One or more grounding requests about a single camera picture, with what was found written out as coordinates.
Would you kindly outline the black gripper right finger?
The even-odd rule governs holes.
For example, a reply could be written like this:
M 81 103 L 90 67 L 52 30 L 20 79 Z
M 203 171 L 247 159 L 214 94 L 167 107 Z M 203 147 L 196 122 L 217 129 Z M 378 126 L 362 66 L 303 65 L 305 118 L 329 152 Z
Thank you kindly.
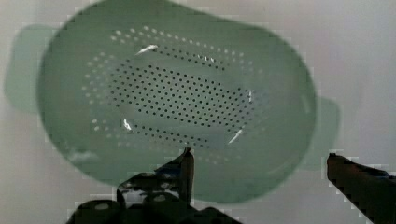
M 330 182 L 374 224 L 395 224 L 395 176 L 330 153 Z

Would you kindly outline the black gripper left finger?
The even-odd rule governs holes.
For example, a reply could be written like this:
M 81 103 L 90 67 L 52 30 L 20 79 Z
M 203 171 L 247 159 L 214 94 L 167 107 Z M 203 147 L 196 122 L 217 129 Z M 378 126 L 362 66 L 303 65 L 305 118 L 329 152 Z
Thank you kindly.
M 117 188 L 117 202 L 123 207 L 139 204 L 150 193 L 170 193 L 184 202 L 191 201 L 194 178 L 194 157 L 190 147 L 175 159 L 151 173 L 139 173 L 122 182 Z

